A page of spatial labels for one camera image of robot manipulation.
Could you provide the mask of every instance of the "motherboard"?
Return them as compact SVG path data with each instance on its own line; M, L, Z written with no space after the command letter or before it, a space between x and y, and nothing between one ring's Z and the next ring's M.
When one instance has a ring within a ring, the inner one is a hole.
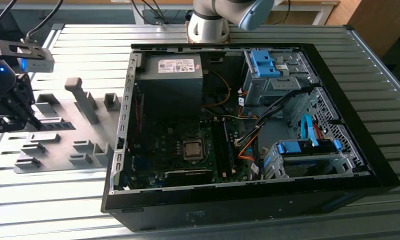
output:
M237 120L157 119L144 123L129 183L135 189L248 180L248 162L239 161Z

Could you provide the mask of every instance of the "ventilation grille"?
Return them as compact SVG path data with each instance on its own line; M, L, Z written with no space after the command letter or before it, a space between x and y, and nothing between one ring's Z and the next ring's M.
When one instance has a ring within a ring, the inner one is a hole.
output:
M329 124L331 120L336 120L336 114L332 114L329 109L329 101L324 99L323 90L315 90L312 93L300 95L292 99L293 103L288 106L293 107L291 109L291 114L288 120L288 125L291 126L292 132L289 132L291 137L300 139L301 138L301 118L303 115L311 115L312 119L317 122L317 126L323 131L324 137L331 139L337 139L343 146L343 151L345 153L353 153L355 157L352 158L356 166L364 165L359 154L353 149L351 144L351 139L348 137L344 126Z

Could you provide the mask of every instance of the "aluminum slotted table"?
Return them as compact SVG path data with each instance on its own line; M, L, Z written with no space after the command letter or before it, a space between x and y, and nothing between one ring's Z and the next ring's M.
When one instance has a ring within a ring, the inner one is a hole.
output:
M93 96L123 95L133 43L184 43L185 27L54 25L45 47L56 74L81 77ZM312 43L400 178L400 83L355 31L341 26L232 27L237 43ZM65 80L32 76L36 94L60 96ZM400 239L400 187L325 215L132 233L100 212L105 168L13 172L24 139L0 134L0 239Z

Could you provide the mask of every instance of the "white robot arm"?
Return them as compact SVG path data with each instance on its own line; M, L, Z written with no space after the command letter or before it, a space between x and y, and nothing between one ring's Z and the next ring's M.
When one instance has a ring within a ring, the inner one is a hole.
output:
M223 43L229 37L228 21L245 31L265 21L275 0L193 0L188 37L193 43Z

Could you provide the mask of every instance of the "open computer tower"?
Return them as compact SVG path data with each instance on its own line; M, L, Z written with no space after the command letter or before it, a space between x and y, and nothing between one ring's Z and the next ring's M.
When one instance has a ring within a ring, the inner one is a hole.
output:
M101 205L132 231L323 214L400 186L312 44L132 49Z

